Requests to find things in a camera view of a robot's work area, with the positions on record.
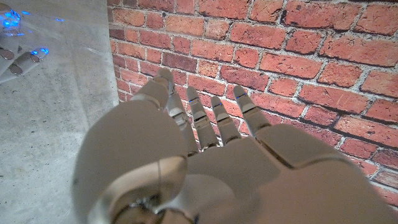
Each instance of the metal component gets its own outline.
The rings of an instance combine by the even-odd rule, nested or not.
[[[15,57],[12,51],[6,49],[0,49],[0,55],[6,60],[11,60]]]
[[[159,224],[194,224],[193,221],[190,221],[178,210],[168,208],[161,211],[159,215],[162,215],[162,219]]]
[[[187,96],[191,106],[193,121],[198,133],[200,148],[202,151],[209,147],[218,146],[218,140],[210,120],[205,113],[205,109],[200,102],[197,91],[189,86],[187,88]]]
[[[235,86],[233,92],[252,136],[256,136],[260,129],[271,125],[241,86]]]
[[[123,174],[95,203],[88,223],[112,224],[131,204],[142,203],[150,209],[173,199],[181,189],[186,171],[186,158],[169,157]]]
[[[22,74],[22,69],[19,67],[19,66],[17,66],[17,65],[11,65],[11,67],[10,67],[10,71],[13,73],[13,74],[15,74],[15,75],[21,75]]]
[[[213,108],[213,112],[217,120],[217,126],[220,131],[223,145],[225,146],[234,139],[241,139],[241,134],[235,127],[233,120],[229,117],[224,105],[217,96],[213,96],[211,98],[211,107]]]

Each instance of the red brick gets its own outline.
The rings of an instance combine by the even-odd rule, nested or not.
[[[384,121],[398,122],[398,103],[387,100],[376,100],[366,116]]]
[[[376,151],[376,148],[376,145],[357,139],[348,138],[344,141],[344,144],[340,147],[340,150],[352,156],[368,159],[371,154]]]
[[[206,75],[211,78],[215,78],[217,75],[218,64],[214,62],[208,62],[205,60],[199,60],[198,73],[200,75]]]
[[[138,43],[138,31],[133,29],[126,29],[125,31],[126,41]]]
[[[169,16],[166,17],[166,31],[201,36],[204,23],[202,18]]]
[[[242,66],[254,68],[259,60],[259,52],[255,49],[240,48],[235,52],[234,61]]]
[[[317,32],[298,30],[287,41],[286,50],[301,54],[312,54],[318,47],[321,36]]]
[[[312,136],[327,143],[330,146],[335,146],[341,139],[341,135],[333,133],[323,128],[312,126],[311,124],[303,124],[301,122],[293,121],[291,119],[286,119],[286,118],[284,119],[284,124],[293,125],[296,128],[299,128],[302,131],[311,134]]]
[[[398,97],[398,73],[371,71],[361,90]]]
[[[337,118],[337,113],[330,110],[326,110],[320,106],[309,107],[304,119],[312,121],[316,124],[328,126]]]
[[[373,187],[386,203],[398,207],[398,193],[383,189],[381,187]]]
[[[247,0],[199,0],[199,13],[204,16],[243,19],[249,7]]]
[[[145,75],[138,74],[136,72],[130,72],[129,70],[121,70],[122,79],[126,82],[135,83],[137,85],[145,85],[147,83],[147,77]]]
[[[145,45],[163,49],[170,49],[171,47],[171,38],[169,35],[146,30],[140,31],[140,42]]]
[[[183,72],[176,71],[176,70],[172,70],[172,74],[174,77],[174,82],[176,84],[180,84],[180,85],[187,84],[187,74],[185,74]]]
[[[262,22],[275,22],[282,9],[283,0],[256,0],[250,19]]]
[[[398,174],[389,170],[378,172],[373,180],[398,189]]]
[[[398,129],[394,129],[373,121],[343,116],[336,123],[335,129],[350,133],[388,146],[398,146]]]
[[[158,9],[172,12],[174,0],[139,0],[138,6],[146,9]]]
[[[223,103],[225,110],[228,114],[242,118],[242,112],[235,102],[231,102],[228,100],[221,100],[221,102]]]
[[[120,5],[121,0],[107,0],[106,3],[108,6],[118,6]]]
[[[351,87],[355,84],[362,70],[358,66],[343,65],[329,62],[318,79],[320,83],[335,84],[341,87]]]
[[[201,92],[198,92],[198,95],[199,95],[199,99],[200,99],[202,105],[211,108],[211,97],[212,96],[203,94]]]
[[[174,37],[173,44],[174,44],[174,51],[183,54],[189,54],[191,43],[188,39],[183,37]]]
[[[314,85],[304,85],[299,98],[354,113],[360,113],[368,105],[368,98],[357,93]]]
[[[120,68],[117,66],[113,66],[113,70],[114,70],[114,76],[116,78],[120,78]]]
[[[229,38],[233,42],[251,44],[268,49],[280,49],[285,39],[285,30],[269,26],[237,23],[234,24]]]
[[[108,10],[108,22],[113,22],[113,13],[112,13],[112,9],[110,7],[107,7]]]
[[[269,91],[282,96],[293,96],[297,89],[297,82],[288,78],[274,79]]]
[[[192,41],[192,55],[212,60],[230,62],[234,47],[232,45],[214,44],[203,40]]]
[[[113,20],[125,25],[142,26],[145,23],[143,12],[132,9],[113,9]]]
[[[118,43],[118,53],[139,59],[145,58],[145,49],[131,44]]]
[[[187,98],[187,88],[182,87],[182,86],[175,86],[175,91],[180,95],[182,100],[188,100]]]
[[[197,90],[205,91],[218,96],[222,96],[225,90],[224,84],[213,79],[198,77],[196,75],[190,75],[188,77],[188,85]]]
[[[120,101],[122,101],[122,102],[126,101],[126,94],[125,93],[122,93],[122,92],[118,91],[118,95],[119,95],[119,100]]]
[[[360,9],[359,4],[289,1],[285,23],[299,27],[348,30]]]
[[[225,97],[227,97],[228,99],[231,99],[231,100],[235,100],[235,96],[234,96],[234,92],[233,92],[235,86],[236,85],[234,85],[234,84],[228,84],[228,86],[226,87]]]
[[[284,73],[300,78],[314,78],[322,63],[303,57],[288,55],[274,55],[263,53],[260,69],[271,72]]]
[[[112,52],[112,54],[115,54],[116,53],[116,43],[112,39],[110,40],[110,43],[111,43],[111,52]]]
[[[123,0],[123,6],[129,6],[129,7],[136,8],[137,0]]]
[[[154,63],[160,63],[162,52],[154,49],[147,49],[147,60]]]
[[[126,67],[126,63],[125,63],[123,57],[120,57],[118,55],[112,54],[112,60],[113,60],[113,64],[114,65],[117,65],[117,66],[122,67],[122,68]]]
[[[398,6],[370,5],[366,8],[355,31],[394,35],[398,29]]]
[[[290,99],[267,93],[252,93],[251,99],[260,108],[286,114],[294,118],[298,118],[305,107],[304,104],[295,103]]]
[[[206,26],[205,37],[223,40],[227,33],[229,24],[226,21],[210,19]]]
[[[147,14],[147,27],[159,29],[163,27],[163,17],[160,13],[148,12]]]
[[[160,69],[160,66],[153,65],[147,62],[139,62],[141,73],[154,77],[156,72]]]
[[[195,12],[194,0],[176,0],[176,11],[185,14],[193,14]]]
[[[183,55],[171,54],[165,52],[163,54],[163,64],[172,68],[179,68],[188,72],[195,72],[197,68],[197,60],[188,58]]]
[[[398,62],[398,42],[365,40],[349,35],[332,38],[329,35],[319,53],[352,62],[393,67]]]
[[[267,75],[227,65],[221,67],[221,77],[229,83],[235,83],[260,91],[264,91],[268,83]]]
[[[125,81],[116,80],[116,85],[118,86],[118,89],[130,92],[129,84],[127,84]]]
[[[109,27],[109,36],[119,39],[119,40],[124,40],[124,30],[123,27],[121,26],[110,26]]]
[[[372,158],[374,162],[378,162],[382,165],[391,167],[393,169],[398,169],[398,152],[383,149],[378,151]]]
[[[138,72],[138,62],[137,60],[126,57],[126,67],[128,70],[133,72]]]
[[[373,164],[350,157],[347,157],[347,159],[356,164],[361,169],[362,173],[367,177],[372,176],[377,171],[377,166]]]
[[[263,115],[267,118],[267,120],[270,122],[271,125],[275,124],[280,124],[282,122],[282,117],[270,114],[268,112],[261,111]],[[241,125],[241,128],[239,129],[240,132],[245,133],[245,134],[250,134],[249,128],[244,121]]]

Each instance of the robot finger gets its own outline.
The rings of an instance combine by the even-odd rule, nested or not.
[[[250,134],[256,137],[256,133],[260,129],[270,126],[271,124],[258,107],[251,101],[250,97],[241,86],[234,87],[233,92],[239,109],[242,111],[243,119],[248,125]]]
[[[166,71],[165,69],[159,70],[158,76],[156,76],[152,80],[149,80],[131,98],[131,101],[149,101],[154,104],[158,110],[164,110],[169,99],[169,80],[173,80],[173,76],[171,76],[171,73],[169,72],[170,74],[168,74]]]
[[[221,140],[225,146],[231,140],[242,138],[233,120],[226,112],[224,105],[217,96],[211,98],[211,107],[217,120],[217,126],[220,131]]]
[[[173,76],[169,70],[164,68],[161,68],[157,72],[157,76],[166,78],[169,81],[169,100],[166,104],[166,110],[182,132],[183,138],[187,144],[188,156],[192,156],[198,152],[198,147],[189,118],[182,105],[180,95],[174,90]]]
[[[201,151],[204,151],[212,146],[218,146],[216,133],[211,127],[210,120],[205,113],[205,109],[200,102],[197,91],[189,86],[187,88],[188,101],[191,106],[193,122],[198,133]]]

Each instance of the robotic hand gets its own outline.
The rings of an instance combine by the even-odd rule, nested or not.
[[[49,53],[46,48],[23,49],[21,16],[0,3],[0,83],[12,80],[38,66]]]
[[[397,221],[355,165],[303,131],[271,126],[240,86],[234,95],[251,136],[242,138],[214,96],[220,147],[196,91],[188,87],[198,151],[172,74],[159,70],[130,102],[88,131],[72,186],[80,221]]]

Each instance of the concrete floor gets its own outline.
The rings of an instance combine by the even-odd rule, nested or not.
[[[0,84],[0,223],[76,223],[70,185],[78,148],[118,103],[106,1],[2,2],[31,13],[24,43],[50,53]]]

